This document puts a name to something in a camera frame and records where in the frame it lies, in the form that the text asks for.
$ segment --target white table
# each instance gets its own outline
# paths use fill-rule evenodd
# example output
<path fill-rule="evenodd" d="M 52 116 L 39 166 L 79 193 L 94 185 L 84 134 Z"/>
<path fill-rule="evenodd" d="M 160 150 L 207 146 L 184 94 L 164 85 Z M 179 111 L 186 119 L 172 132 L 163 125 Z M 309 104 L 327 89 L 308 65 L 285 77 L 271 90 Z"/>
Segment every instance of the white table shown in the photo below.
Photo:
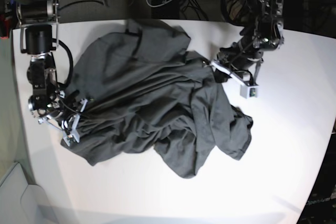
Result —
<path fill-rule="evenodd" d="M 191 36 L 190 50 L 214 56 L 239 39 L 241 28 L 223 23 L 167 20 Z M 60 25 L 60 39 L 75 62 L 86 47 L 124 21 Z M 17 83 L 36 182 L 60 223 L 296 223 L 311 192 L 336 117 L 336 41 L 285 31 L 285 44 L 264 56 L 257 99 L 224 84 L 232 105 L 253 117 L 252 142 L 238 162 L 215 148 L 198 175 L 179 178 L 154 150 L 122 154 L 91 167 L 60 146 L 61 135 L 38 125 L 27 108 L 29 56 L 14 31 Z M 68 72 L 55 53 L 58 75 Z"/>

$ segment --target dark gray cloth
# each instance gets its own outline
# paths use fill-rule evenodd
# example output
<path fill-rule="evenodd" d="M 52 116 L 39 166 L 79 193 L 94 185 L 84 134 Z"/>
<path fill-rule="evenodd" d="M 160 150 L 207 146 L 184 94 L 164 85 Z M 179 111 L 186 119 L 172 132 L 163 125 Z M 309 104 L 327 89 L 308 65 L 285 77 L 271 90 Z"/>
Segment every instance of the dark gray cloth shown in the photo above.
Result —
<path fill-rule="evenodd" d="M 130 20 L 125 33 L 92 43 L 74 69 L 67 93 L 92 98 L 68 147 L 89 164 L 151 146 L 183 178 L 197 174 L 211 150 L 239 160 L 252 119 L 232 107 L 207 60 L 186 52 L 185 32 Z"/>

